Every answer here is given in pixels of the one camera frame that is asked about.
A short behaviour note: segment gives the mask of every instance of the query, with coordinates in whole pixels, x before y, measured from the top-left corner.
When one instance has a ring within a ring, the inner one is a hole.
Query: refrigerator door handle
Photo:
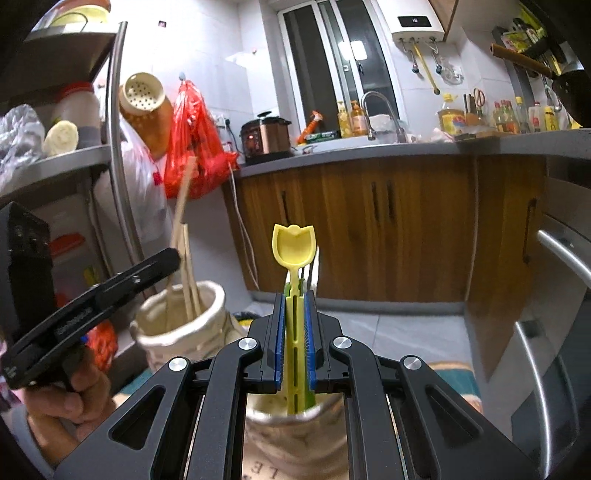
[[[584,261],[545,230],[538,230],[537,238],[542,245],[561,259],[567,267],[583,280],[588,288],[591,288],[591,268]]]

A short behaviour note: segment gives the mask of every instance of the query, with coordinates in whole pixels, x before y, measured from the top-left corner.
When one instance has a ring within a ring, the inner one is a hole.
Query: tile floor
[[[254,302],[246,310],[269,315],[270,303]],[[375,354],[395,360],[417,355],[426,362],[457,361],[472,365],[464,318],[447,316],[396,316],[320,310],[340,321],[345,335],[365,343]]]

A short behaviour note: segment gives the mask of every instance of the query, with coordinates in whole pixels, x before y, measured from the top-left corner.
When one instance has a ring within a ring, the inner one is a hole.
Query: wooden stick
[[[181,256],[181,279],[183,282],[183,297],[185,301],[185,310],[187,312],[187,322],[191,322],[195,318],[195,312],[193,310],[193,302],[191,299],[191,288],[189,284],[189,277],[187,275],[187,256],[185,255],[186,248],[184,243],[184,236],[181,235],[178,239],[178,251]],[[174,322],[178,328],[182,325],[179,321]]]
[[[187,197],[189,196],[189,187],[191,185],[191,177],[193,176],[193,169],[197,163],[197,157],[189,157],[185,171],[183,173],[183,180],[181,187],[178,190],[177,206],[174,211],[173,220],[173,234],[170,237],[170,246],[177,248],[178,238],[182,233],[181,222],[183,221],[184,208],[187,204]]]
[[[189,226],[186,223],[183,224],[183,241],[185,246],[187,274],[189,275],[189,283],[191,284],[191,296],[193,298],[193,305],[195,306],[195,317],[198,317],[203,313],[205,308],[195,282],[195,275],[193,274],[193,259],[191,257],[191,245],[189,243]]]
[[[191,185],[191,178],[193,176],[193,170],[197,163],[197,157],[189,157],[187,159],[187,164],[185,165],[185,169],[183,172],[183,179],[181,181],[181,186],[178,190],[177,196],[177,206],[174,210],[174,220],[173,220],[173,232],[170,238],[170,246],[172,248],[178,248],[178,237],[181,234],[181,221],[183,220],[184,215],[184,208],[187,204],[187,197],[189,196],[189,187]],[[170,311],[170,297],[173,294],[173,276],[170,275],[166,282],[166,311],[165,311],[165,329],[167,332],[171,330],[170,325],[170,315],[168,314]]]

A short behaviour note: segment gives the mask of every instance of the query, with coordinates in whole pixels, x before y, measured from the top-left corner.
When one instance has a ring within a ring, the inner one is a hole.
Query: yellow spoon
[[[290,271],[290,296],[300,296],[298,270],[312,262],[316,255],[314,227],[275,225],[272,248],[277,263]]]
[[[285,381],[287,413],[294,415],[314,406],[306,375],[306,339],[304,331],[304,297],[300,296],[298,270],[309,264],[316,254],[314,227],[297,225],[273,229],[273,255],[290,272],[290,296],[285,299]]]

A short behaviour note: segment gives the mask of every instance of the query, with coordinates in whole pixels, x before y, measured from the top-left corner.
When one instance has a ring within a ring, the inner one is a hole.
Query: white container
[[[395,42],[443,40],[445,31],[429,0],[378,0]]]
[[[534,106],[530,106],[528,109],[530,129],[532,132],[545,132],[546,123],[544,119],[544,110],[540,106],[539,102],[536,102]]]
[[[207,310],[196,319],[167,332],[167,291],[151,296],[131,322],[131,335],[148,354],[148,365],[155,372],[171,358],[184,356],[203,360],[218,353],[226,344],[246,336],[247,330],[225,309],[226,293],[212,281],[198,281],[199,293]],[[168,314],[186,319],[183,286],[174,285]]]
[[[78,129],[77,150],[100,145],[100,104],[89,82],[76,82],[59,94],[51,123],[68,120]]]

